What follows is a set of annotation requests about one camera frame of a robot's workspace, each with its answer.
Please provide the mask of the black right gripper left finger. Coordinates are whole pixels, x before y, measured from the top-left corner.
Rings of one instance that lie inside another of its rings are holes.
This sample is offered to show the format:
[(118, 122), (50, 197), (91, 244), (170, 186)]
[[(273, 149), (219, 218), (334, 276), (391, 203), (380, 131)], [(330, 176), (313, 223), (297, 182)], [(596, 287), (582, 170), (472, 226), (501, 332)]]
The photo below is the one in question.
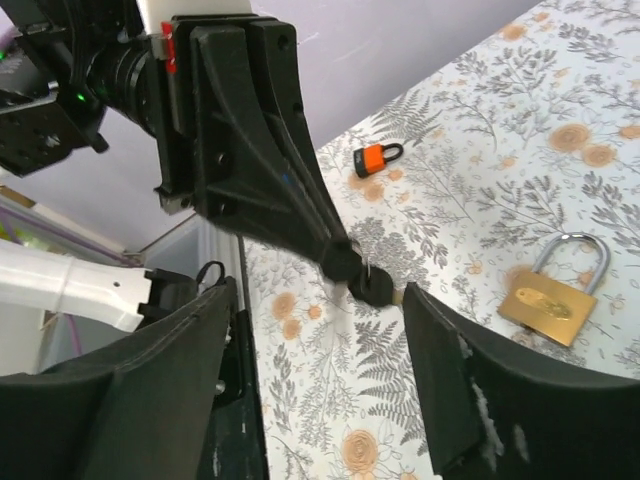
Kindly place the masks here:
[(40, 374), (1, 379), (4, 479), (194, 479), (236, 283)]

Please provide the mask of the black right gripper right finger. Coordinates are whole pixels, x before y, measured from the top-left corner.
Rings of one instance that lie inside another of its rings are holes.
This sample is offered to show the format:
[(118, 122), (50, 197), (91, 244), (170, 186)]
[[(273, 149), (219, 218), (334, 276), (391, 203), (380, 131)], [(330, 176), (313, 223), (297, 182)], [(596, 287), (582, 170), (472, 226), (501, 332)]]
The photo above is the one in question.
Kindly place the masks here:
[(444, 479), (636, 479), (639, 383), (509, 340), (407, 285), (428, 453)]

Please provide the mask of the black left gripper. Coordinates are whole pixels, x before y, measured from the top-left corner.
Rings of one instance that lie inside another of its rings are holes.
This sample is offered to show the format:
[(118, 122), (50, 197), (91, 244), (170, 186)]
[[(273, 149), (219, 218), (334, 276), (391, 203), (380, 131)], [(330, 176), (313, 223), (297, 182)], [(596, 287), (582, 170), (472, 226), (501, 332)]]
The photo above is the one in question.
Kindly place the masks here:
[[(111, 108), (155, 139), (162, 209), (195, 204), (194, 170), (175, 114), (174, 15), (160, 31), (109, 41), (71, 14), (69, 85), (87, 106)], [(320, 266), (345, 230), (325, 186), (305, 118), (296, 30), (272, 17), (199, 26), (190, 34), (195, 103), (197, 212), (217, 226)]]

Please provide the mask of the orange black padlock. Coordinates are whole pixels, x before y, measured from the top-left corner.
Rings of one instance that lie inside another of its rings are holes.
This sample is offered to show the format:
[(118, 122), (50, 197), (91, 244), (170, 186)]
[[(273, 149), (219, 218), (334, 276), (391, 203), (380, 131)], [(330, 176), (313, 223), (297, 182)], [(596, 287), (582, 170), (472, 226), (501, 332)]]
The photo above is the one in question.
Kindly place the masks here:
[(360, 179), (365, 179), (384, 170), (388, 163), (398, 160), (404, 153), (399, 143), (374, 144), (353, 152), (354, 171)]

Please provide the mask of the large brass padlock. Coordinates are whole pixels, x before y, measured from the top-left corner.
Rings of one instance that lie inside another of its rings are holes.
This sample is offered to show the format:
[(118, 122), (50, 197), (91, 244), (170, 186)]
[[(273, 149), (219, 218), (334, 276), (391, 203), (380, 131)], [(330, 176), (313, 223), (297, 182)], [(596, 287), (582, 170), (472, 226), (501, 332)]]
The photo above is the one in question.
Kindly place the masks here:
[[(599, 255), (590, 283), (582, 290), (542, 274), (554, 250), (572, 241), (592, 245)], [(593, 292), (607, 272), (610, 260), (610, 249), (599, 237), (585, 232), (560, 234), (545, 245), (529, 271), (513, 280), (497, 312), (515, 324), (569, 347), (596, 306)]]

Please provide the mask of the black-headed key pair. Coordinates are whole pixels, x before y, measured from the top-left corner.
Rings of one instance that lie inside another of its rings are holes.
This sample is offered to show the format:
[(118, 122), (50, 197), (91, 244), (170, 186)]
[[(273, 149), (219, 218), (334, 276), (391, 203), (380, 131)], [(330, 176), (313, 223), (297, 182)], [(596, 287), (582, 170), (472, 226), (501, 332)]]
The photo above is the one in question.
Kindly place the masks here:
[(402, 302), (403, 292), (396, 289), (390, 274), (372, 265), (357, 241), (329, 242), (320, 267), (327, 279), (345, 284), (355, 300), (375, 308), (397, 306)]

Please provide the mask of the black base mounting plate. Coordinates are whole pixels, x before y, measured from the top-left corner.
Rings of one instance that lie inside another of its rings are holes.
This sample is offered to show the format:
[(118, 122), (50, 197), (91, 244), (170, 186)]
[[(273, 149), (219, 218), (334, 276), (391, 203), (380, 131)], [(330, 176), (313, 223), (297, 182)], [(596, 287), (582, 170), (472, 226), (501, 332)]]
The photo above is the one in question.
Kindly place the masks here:
[(267, 479), (269, 468), (245, 258), (241, 239), (213, 229), (201, 233), (201, 260), (224, 264), (235, 301), (198, 468), (199, 479)]

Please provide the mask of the floral patterned table mat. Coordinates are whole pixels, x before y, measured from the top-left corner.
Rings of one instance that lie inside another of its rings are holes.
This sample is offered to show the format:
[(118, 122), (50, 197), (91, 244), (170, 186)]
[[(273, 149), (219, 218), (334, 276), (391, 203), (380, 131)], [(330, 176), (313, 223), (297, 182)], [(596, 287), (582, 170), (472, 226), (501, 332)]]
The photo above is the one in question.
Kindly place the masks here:
[[(353, 152), (399, 143), (365, 179)], [(639, 5), (544, 1), (318, 153), (345, 225), (398, 285), (580, 367), (639, 374)], [(571, 347), (498, 306), (555, 236), (610, 247)], [(399, 309), (326, 285), (318, 269), (245, 246), (269, 473), (430, 479)]]

